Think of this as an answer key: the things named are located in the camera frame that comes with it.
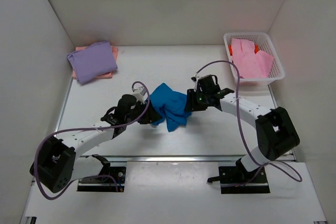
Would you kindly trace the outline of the blue t-shirt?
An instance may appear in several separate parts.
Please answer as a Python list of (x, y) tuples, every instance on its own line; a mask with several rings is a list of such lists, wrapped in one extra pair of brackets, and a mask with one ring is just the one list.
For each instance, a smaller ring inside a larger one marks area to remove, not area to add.
[(175, 131), (180, 126), (187, 125), (187, 118), (191, 112), (185, 112), (187, 95), (173, 91), (167, 84), (162, 83), (150, 95), (150, 100), (155, 111), (161, 116), (153, 126), (166, 121), (168, 132)]

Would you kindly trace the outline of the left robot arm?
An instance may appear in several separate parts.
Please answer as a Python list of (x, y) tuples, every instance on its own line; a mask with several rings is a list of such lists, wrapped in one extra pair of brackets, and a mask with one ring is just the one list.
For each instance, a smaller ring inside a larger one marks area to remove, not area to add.
[(117, 106), (111, 107), (95, 123), (91, 131), (76, 130), (63, 140), (50, 136), (41, 146), (30, 174), (38, 173), (41, 184), (58, 193), (71, 181), (86, 177), (111, 180), (110, 163), (101, 155), (81, 156), (100, 144), (122, 134), (131, 122), (152, 124), (162, 119), (152, 103), (131, 94), (124, 94)]

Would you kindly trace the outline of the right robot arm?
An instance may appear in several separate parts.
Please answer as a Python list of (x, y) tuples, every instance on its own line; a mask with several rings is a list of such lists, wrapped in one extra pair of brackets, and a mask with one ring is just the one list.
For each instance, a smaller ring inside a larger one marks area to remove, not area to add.
[(187, 90), (186, 112), (205, 111), (214, 107), (234, 115), (238, 128), (246, 122), (256, 130), (257, 147), (250, 150), (243, 141), (247, 154), (236, 161), (230, 186), (244, 186), (261, 169), (273, 164), (280, 156), (300, 144), (300, 138), (286, 109), (268, 109), (240, 97), (238, 90), (221, 89), (215, 75), (192, 77), (195, 87)]

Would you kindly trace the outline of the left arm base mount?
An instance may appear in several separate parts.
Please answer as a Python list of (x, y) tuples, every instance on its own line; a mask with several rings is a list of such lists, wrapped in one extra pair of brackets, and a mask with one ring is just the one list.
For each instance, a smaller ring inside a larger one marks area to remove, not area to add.
[(124, 192), (127, 163), (110, 161), (98, 154), (75, 160), (71, 180), (80, 192)]

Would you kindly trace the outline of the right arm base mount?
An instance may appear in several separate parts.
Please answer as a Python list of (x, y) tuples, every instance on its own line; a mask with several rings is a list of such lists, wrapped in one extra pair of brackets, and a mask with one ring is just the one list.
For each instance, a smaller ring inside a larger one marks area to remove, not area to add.
[(236, 166), (220, 166), (219, 175), (207, 179), (207, 183), (220, 182), (221, 194), (269, 194), (270, 188), (265, 168), (243, 173)]

